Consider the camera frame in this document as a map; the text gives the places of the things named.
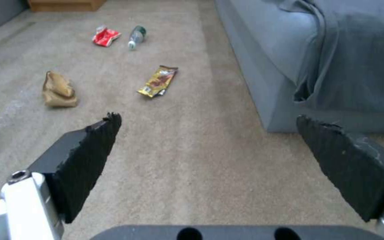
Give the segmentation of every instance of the bottle cap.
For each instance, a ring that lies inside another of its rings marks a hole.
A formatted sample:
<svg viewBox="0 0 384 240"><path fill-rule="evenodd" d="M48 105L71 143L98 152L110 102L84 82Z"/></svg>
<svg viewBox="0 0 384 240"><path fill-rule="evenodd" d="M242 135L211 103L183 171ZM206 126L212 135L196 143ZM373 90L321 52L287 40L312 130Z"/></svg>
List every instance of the bottle cap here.
<svg viewBox="0 0 384 240"><path fill-rule="evenodd" d="M128 42L128 47L129 49L135 49L136 48L136 43L134 41L129 41Z"/></svg>

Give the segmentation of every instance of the plastic water bottle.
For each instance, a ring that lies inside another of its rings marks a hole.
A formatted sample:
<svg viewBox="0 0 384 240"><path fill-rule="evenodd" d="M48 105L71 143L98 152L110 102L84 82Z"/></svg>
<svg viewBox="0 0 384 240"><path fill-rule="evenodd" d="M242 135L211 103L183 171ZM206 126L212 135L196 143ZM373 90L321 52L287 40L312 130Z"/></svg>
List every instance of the plastic water bottle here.
<svg viewBox="0 0 384 240"><path fill-rule="evenodd" d="M130 50L136 48L136 45L143 42L143 39L146 36L146 29L142 26L136 26L130 35L130 41L128 42L128 47Z"/></svg>

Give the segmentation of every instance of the trash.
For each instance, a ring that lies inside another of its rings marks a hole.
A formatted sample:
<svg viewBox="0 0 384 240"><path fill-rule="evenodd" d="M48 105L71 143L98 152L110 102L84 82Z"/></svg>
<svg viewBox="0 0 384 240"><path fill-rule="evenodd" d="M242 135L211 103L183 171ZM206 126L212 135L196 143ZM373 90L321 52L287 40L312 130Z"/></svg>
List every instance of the trash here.
<svg viewBox="0 0 384 240"><path fill-rule="evenodd" d="M78 99L69 81L62 75L48 71L42 87L45 105L50 107L76 107Z"/></svg>
<svg viewBox="0 0 384 240"><path fill-rule="evenodd" d="M137 25L130 34L130 41L128 47L130 50L136 49L136 45L143 42L146 36L146 29Z"/></svg>
<svg viewBox="0 0 384 240"><path fill-rule="evenodd" d="M100 26L96 29L96 35L93 37L93 42L97 45L108 47L112 41L121 36L120 32L108 29L105 25Z"/></svg>
<svg viewBox="0 0 384 240"><path fill-rule="evenodd" d="M178 67L166 67L160 65L158 70L152 75L146 86L140 88L137 92L148 97L155 95L164 95L168 85L177 73Z"/></svg>

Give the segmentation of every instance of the gray blanket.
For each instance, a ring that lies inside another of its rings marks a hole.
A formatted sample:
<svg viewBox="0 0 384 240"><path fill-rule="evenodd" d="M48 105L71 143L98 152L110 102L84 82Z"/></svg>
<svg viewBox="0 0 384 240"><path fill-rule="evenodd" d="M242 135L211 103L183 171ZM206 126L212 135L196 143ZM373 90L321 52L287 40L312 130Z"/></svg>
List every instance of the gray blanket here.
<svg viewBox="0 0 384 240"><path fill-rule="evenodd" d="M384 112L384 0L284 0L279 7L314 14L320 27L317 78L298 83L295 102Z"/></svg>

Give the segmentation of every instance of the candy bar wrapper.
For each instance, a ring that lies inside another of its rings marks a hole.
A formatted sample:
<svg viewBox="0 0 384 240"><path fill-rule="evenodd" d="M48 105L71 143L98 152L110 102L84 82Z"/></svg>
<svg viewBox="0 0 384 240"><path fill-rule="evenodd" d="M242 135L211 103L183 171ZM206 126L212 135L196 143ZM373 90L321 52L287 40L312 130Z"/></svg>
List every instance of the candy bar wrapper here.
<svg viewBox="0 0 384 240"><path fill-rule="evenodd" d="M121 36L120 32L108 29L106 26L100 26L96 30L96 35L93 37L93 42L97 45L108 47L112 41Z"/></svg>
<svg viewBox="0 0 384 240"><path fill-rule="evenodd" d="M161 65L146 83L146 86L140 88L137 92L148 97L163 95L168 85L170 85L171 80L174 78L174 75L177 73L177 70L178 67Z"/></svg>

